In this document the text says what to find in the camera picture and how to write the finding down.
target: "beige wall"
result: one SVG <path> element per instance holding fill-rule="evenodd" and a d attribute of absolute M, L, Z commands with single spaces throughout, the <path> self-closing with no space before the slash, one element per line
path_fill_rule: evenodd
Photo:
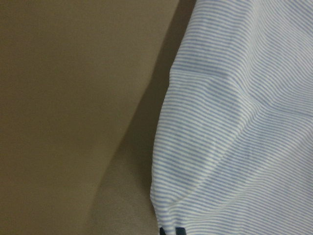
<path fill-rule="evenodd" d="M 94 226 L 90 211 L 110 160 L 125 141 L 145 142 L 133 134 L 151 125 L 143 144 L 150 174 L 157 116 L 189 2 L 0 2 L 0 234 L 76 235 Z M 177 7 L 183 21 L 172 21 L 174 34 L 166 39 Z M 149 96 L 138 112 L 149 83 L 156 100 Z M 147 120 L 145 129 L 131 124 L 136 115 L 138 123 Z"/>

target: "garment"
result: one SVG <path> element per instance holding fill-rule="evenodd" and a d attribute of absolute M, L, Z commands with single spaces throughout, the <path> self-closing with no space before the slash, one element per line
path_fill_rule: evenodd
<path fill-rule="evenodd" d="M 313 234 L 313 1 L 197 1 L 151 200 L 166 235 Z"/>

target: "striped fabric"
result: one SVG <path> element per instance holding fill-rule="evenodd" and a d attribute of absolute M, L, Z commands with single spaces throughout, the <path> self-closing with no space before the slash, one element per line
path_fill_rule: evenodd
<path fill-rule="evenodd" d="M 313 1 L 197 1 L 152 174 L 166 235 L 313 235 Z"/>

